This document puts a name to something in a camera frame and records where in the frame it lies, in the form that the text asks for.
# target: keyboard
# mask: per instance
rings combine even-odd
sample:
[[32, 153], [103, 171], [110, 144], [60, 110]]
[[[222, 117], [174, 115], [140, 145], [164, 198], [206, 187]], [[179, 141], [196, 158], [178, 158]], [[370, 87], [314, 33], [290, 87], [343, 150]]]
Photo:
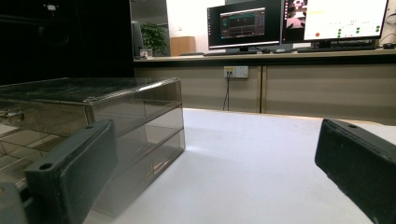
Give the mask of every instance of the keyboard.
[[315, 52], [334, 52], [334, 51], [352, 51], [352, 50], [373, 50], [376, 46], [359, 46], [359, 47], [337, 47], [330, 49], [295, 49], [298, 53], [315, 53]]
[[228, 56], [228, 55], [245, 55], [245, 54], [257, 54], [257, 51], [213, 52], [213, 53], [204, 54], [204, 57]]

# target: screw hole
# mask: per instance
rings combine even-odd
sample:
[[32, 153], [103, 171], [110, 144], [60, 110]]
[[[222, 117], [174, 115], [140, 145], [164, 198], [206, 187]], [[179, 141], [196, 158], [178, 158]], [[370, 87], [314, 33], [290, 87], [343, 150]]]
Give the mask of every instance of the screw hole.
[[41, 165], [39, 169], [40, 170], [48, 170], [51, 166], [52, 166], [51, 163], [46, 163], [44, 165]]

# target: computer monitor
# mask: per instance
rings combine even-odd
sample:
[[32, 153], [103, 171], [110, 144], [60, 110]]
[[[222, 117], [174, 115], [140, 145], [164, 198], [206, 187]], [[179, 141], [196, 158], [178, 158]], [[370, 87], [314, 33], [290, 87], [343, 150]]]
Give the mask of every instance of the computer monitor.
[[375, 40], [381, 37], [388, 0], [285, 0], [282, 43]]
[[207, 9], [209, 49], [240, 49], [280, 44], [281, 0], [258, 0]]
[[143, 46], [143, 36], [140, 29], [140, 22], [131, 21], [132, 26], [132, 42], [134, 46], [134, 56], [140, 56], [140, 50]]

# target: black rectangular object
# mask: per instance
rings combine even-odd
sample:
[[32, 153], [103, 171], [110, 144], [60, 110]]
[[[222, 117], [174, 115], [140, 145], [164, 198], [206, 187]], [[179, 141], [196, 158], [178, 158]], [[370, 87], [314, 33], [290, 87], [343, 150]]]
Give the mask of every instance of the black rectangular object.
[[396, 146], [356, 125], [322, 122], [316, 165], [375, 224], [396, 223]]
[[45, 213], [38, 223], [82, 223], [117, 167], [116, 148], [114, 121], [105, 119], [73, 134], [28, 166], [28, 189], [42, 202]]

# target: potted plant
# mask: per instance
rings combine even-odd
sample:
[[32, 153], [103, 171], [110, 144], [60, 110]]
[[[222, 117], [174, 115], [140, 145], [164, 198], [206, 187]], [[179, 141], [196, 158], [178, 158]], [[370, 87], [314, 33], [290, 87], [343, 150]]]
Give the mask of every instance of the potted plant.
[[157, 24], [147, 22], [140, 27], [145, 49], [152, 49], [154, 55], [166, 54], [167, 44], [163, 28]]

